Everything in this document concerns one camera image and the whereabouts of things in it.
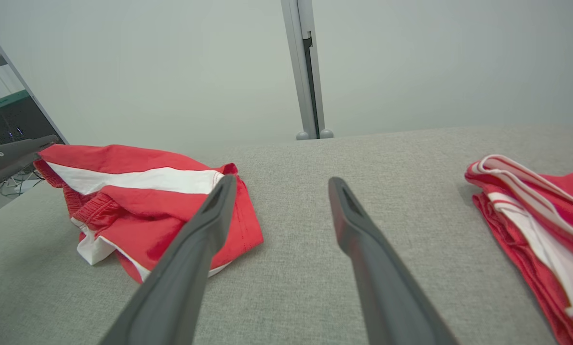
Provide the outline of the red shorts with care label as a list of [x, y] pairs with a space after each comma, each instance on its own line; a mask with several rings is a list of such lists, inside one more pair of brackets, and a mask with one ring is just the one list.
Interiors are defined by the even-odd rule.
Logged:
[[573, 345], [573, 173], [538, 174], [503, 155], [465, 172], [472, 201], [518, 268], [559, 345]]

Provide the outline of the red shorts with white stripe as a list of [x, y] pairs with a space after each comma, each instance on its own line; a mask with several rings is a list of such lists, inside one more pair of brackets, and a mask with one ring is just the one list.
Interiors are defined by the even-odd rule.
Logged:
[[226, 175], [185, 155], [139, 147], [55, 144], [35, 168], [63, 191], [71, 222], [80, 231], [78, 254], [94, 265], [115, 253], [142, 283], [181, 228]]

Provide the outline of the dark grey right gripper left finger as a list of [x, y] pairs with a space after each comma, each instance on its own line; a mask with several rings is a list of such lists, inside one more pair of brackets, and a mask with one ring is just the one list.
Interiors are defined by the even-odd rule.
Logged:
[[217, 183], [100, 345], [192, 345], [212, 258], [228, 236], [236, 190], [234, 175]]

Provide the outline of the grey partition post with gap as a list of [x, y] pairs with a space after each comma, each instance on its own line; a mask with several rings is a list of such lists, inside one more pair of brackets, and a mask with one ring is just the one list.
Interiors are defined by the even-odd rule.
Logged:
[[312, 0], [281, 0], [302, 131], [297, 140], [330, 139], [325, 124]]

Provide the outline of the dark cabinet with green trim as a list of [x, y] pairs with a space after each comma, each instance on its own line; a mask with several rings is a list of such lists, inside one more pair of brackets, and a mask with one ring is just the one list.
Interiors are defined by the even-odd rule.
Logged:
[[60, 137], [27, 91], [0, 98], [0, 144], [49, 135]]

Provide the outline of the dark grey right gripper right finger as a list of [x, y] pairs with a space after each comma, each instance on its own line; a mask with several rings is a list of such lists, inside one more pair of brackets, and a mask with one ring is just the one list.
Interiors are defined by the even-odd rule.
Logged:
[[351, 260], [369, 345], [459, 345], [348, 184], [328, 181], [339, 248]]

